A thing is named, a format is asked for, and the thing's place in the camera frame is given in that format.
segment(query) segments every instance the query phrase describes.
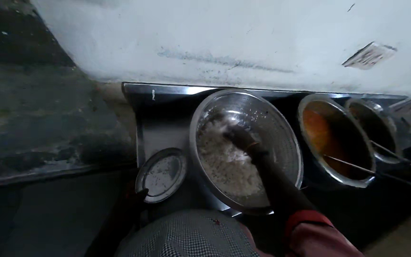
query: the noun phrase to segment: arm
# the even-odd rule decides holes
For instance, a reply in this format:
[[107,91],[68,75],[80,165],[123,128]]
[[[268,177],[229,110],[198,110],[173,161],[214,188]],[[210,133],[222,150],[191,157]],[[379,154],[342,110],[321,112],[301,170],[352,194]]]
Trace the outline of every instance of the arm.
[[315,210],[307,197],[284,175],[281,167],[270,159],[269,153],[261,143],[256,142],[242,127],[229,127],[225,132],[225,137],[252,158],[252,163],[257,168],[266,189],[271,207],[280,219],[287,220],[299,210]]
[[225,137],[252,158],[274,214],[286,220],[285,235],[292,250],[287,256],[363,257],[324,215],[315,210],[248,132],[233,126],[225,132]]
[[127,185],[126,190],[118,196],[98,235],[88,247],[85,257],[114,255],[120,241],[128,235],[138,219],[147,193],[148,189],[135,193],[134,183]]

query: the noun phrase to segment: kitchen counter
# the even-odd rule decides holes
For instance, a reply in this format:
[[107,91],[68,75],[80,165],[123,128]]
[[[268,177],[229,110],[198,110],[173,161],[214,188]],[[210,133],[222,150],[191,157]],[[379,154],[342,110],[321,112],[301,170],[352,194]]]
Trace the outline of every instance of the kitchen counter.
[[[221,89],[223,88],[123,83],[123,93],[136,113],[138,167],[156,152],[169,147],[182,149],[189,159],[191,117],[202,100]],[[299,93],[282,90],[249,91],[270,102]],[[382,107],[388,107],[406,98],[373,94],[322,94],[334,98],[339,104],[353,97],[372,100]],[[407,130],[396,124],[402,148],[411,146],[411,137]],[[394,167],[396,166],[380,164],[378,168],[388,170]],[[399,182],[376,179],[365,189],[347,188],[328,192],[304,188],[303,192],[359,249],[375,241],[411,215],[411,187]],[[182,186],[173,196],[154,205],[147,213],[147,219],[156,219],[185,208],[217,209],[231,216],[239,214],[229,209],[208,190],[199,170],[195,169],[190,161],[187,177]],[[240,219],[245,219],[245,215],[240,216]],[[273,218],[269,216],[249,219]]]

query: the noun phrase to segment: red sleeve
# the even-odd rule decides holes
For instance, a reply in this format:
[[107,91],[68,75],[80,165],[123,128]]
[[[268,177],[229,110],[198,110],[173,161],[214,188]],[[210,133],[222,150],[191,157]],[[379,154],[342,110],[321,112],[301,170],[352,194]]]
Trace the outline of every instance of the red sleeve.
[[303,210],[294,213],[286,223],[286,234],[289,239],[289,248],[293,251],[287,256],[364,256],[334,228],[330,220],[316,211]]

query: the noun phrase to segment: plate lid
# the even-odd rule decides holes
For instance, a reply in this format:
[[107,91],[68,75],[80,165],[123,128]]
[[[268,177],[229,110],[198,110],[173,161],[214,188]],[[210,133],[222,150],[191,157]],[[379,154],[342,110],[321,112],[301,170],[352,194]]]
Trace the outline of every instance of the plate lid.
[[136,178],[136,191],[148,188],[146,203],[167,199],[180,187],[186,175],[186,157],[178,148],[166,148],[142,165]]

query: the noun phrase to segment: stainless steel bowl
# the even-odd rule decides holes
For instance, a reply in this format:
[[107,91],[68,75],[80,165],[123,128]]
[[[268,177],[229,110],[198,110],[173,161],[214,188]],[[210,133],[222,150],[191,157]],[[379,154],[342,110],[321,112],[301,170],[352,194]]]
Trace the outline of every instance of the stainless steel bowl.
[[[396,140],[394,121],[379,104],[352,98],[347,100],[345,108],[357,119],[370,140],[399,156],[402,155],[402,150]],[[372,146],[375,157],[380,161],[390,164],[400,162],[385,150],[374,145]]]
[[297,139],[283,115],[266,100],[254,96],[246,90],[228,89],[208,96],[197,107],[190,124],[190,150],[194,164],[209,189],[226,205],[248,214],[268,214],[271,212],[264,193],[246,198],[225,195],[208,177],[198,152],[198,132],[209,121],[229,117],[247,127],[270,151],[271,158],[283,167],[284,174],[296,187],[302,183],[302,157]]
[[374,151],[366,133],[360,127],[359,123],[342,106],[334,102],[331,98],[323,95],[313,94],[304,97],[300,101],[297,117],[303,139],[313,157],[316,159],[317,166],[320,167],[319,172],[321,172],[321,174],[313,174],[317,180],[315,182],[323,183],[328,187],[334,187],[336,184],[357,188],[367,187],[374,177],[367,176],[362,171],[355,170],[352,170],[353,174],[351,174],[354,178],[346,177],[334,170],[325,160],[326,157],[318,152],[311,143],[305,130],[303,119],[305,110],[320,114],[328,121],[334,136],[340,141],[344,150],[348,152],[348,156],[353,159],[351,163],[375,171]]

